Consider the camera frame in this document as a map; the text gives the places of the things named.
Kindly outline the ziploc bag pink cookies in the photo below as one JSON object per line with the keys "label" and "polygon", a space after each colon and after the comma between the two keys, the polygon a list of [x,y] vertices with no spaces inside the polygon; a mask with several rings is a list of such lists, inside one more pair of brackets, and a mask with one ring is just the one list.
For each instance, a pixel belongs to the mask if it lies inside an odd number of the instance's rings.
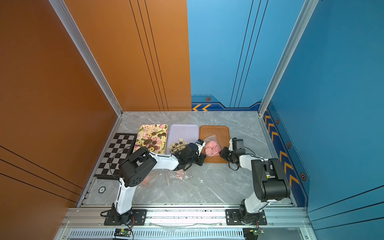
{"label": "ziploc bag pink cookies", "polygon": [[216,157],[220,155],[222,150],[221,145],[216,137],[216,135],[210,135],[204,139],[205,142],[205,155],[207,157]]}

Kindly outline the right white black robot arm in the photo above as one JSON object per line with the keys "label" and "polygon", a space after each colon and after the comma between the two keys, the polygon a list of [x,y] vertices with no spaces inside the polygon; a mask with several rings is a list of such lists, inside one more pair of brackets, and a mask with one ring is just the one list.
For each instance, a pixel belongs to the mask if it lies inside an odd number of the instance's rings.
{"label": "right white black robot arm", "polygon": [[254,192],[242,200],[237,210],[226,210],[227,224],[229,226],[267,225],[264,209],[271,203],[291,195],[291,187],[280,160],[247,154],[244,141],[237,138],[230,140],[230,146],[223,148],[220,156],[229,165],[234,164],[238,169],[250,170],[253,178]]}

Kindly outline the ziploc bag mixed cookies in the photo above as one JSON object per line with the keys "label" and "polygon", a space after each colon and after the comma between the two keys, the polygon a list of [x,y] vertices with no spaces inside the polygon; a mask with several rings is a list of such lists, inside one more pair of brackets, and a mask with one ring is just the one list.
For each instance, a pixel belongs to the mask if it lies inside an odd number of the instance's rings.
{"label": "ziploc bag mixed cookies", "polygon": [[191,179],[191,174],[184,170],[166,171],[166,181],[168,186],[170,186],[174,182],[190,182]]}

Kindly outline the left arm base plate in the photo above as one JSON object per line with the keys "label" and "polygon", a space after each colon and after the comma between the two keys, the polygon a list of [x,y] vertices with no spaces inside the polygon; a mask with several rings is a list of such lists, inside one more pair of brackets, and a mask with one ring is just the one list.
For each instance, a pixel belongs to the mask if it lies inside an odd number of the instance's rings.
{"label": "left arm base plate", "polygon": [[105,226],[143,226],[146,216],[147,210],[145,209],[133,209],[122,215],[112,209],[101,212],[101,217],[105,219]]}

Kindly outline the ziploc bag ring cookies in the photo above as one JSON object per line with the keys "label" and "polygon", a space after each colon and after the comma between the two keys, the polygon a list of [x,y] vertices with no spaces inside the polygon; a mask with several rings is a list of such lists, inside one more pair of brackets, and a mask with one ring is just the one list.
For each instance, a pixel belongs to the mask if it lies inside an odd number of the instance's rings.
{"label": "ziploc bag ring cookies", "polygon": [[145,177],[145,179],[140,183],[140,187],[142,188],[148,188],[148,187],[151,187],[153,186],[156,181],[158,180],[160,174],[158,173],[150,173],[149,175],[147,175]]}

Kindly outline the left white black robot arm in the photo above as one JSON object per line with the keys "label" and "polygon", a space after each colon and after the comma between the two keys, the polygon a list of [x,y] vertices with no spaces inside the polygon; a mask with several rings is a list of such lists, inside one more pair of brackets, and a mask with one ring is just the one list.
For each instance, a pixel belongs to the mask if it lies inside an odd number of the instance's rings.
{"label": "left white black robot arm", "polygon": [[132,202],[137,188],[152,170],[187,170],[193,164],[202,166],[206,155],[202,153],[205,142],[198,140],[174,154],[160,155],[140,147],[119,165],[120,187],[112,213],[119,225],[133,222]]}

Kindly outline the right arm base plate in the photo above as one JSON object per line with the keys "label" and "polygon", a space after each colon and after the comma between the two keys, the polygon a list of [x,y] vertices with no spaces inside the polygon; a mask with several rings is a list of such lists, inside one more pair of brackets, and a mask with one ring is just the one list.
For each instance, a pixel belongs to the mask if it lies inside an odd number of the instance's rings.
{"label": "right arm base plate", "polygon": [[258,225],[266,226],[267,218],[265,212],[249,214],[247,212],[242,213],[239,209],[226,209],[226,223],[228,226],[237,225]]}

